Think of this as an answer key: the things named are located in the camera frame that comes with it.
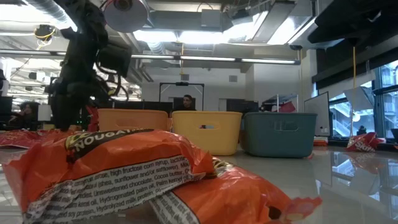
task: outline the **woman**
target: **woman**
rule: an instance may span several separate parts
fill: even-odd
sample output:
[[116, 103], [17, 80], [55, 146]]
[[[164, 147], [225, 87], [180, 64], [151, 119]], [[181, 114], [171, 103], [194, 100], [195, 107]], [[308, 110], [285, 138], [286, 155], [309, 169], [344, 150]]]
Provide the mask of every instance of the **woman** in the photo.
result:
[[39, 112], [39, 103], [33, 101], [23, 102], [19, 108], [20, 116], [12, 116], [8, 121], [10, 126], [15, 126], [20, 129], [30, 129], [31, 131], [37, 130], [37, 113]]

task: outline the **blue plastic bin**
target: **blue plastic bin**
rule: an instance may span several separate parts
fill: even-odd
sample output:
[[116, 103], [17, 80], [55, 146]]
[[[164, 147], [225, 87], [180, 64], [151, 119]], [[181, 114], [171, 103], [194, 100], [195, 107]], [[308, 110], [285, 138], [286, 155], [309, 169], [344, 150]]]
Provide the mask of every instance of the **blue plastic bin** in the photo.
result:
[[312, 153], [317, 114], [248, 113], [241, 130], [242, 148], [262, 157], [303, 158]]

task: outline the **yellow bin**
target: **yellow bin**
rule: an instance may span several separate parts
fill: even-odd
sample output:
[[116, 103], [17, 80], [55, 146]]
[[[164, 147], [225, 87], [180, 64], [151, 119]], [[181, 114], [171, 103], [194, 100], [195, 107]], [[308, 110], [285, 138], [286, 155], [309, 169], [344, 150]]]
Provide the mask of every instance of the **yellow bin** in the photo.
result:
[[187, 137], [212, 155], [236, 152], [241, 113], [220, 111], [176, 111], [172, 114], [175, 134]]
[[171, 121], [164, 111], [98, 109], [99, 130], [148, 128], [170, 131]]

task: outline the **orange candy bag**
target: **orange candy bag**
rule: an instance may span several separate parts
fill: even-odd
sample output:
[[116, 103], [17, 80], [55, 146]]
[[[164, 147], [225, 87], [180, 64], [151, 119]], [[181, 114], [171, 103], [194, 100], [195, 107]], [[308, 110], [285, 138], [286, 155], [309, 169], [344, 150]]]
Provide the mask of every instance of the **orange candy bag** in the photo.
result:
[[184, 137], [136, 129], [50, 134], [3, 170], [24, 223], [72, 223], [139, 205], [214, 171]]
[[291, 200], [275, 185], [214, 158], [215, 173], [152, 199], [161, 223], [291, 223], [309, 216], [321, 198]]

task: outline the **plastic storage bin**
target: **plastic storage bin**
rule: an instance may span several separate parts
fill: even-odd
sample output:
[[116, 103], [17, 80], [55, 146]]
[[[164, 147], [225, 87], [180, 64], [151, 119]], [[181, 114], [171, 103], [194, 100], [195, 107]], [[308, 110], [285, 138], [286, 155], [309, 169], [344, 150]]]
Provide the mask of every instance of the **plastic storage bin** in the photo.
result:
[[312, 153], [317, 114], [248, 113], [242, 148], [263, 157], [307, 157]]
[[241, 113], [176, 111], [172, 117], [174, 133], [187, 137], [210, 154], [228, 156], [236, 152]]
[[149, 128], [170, 131], [170, 121], [166, 112], [155, 110], [99, 109], [99, 130]]

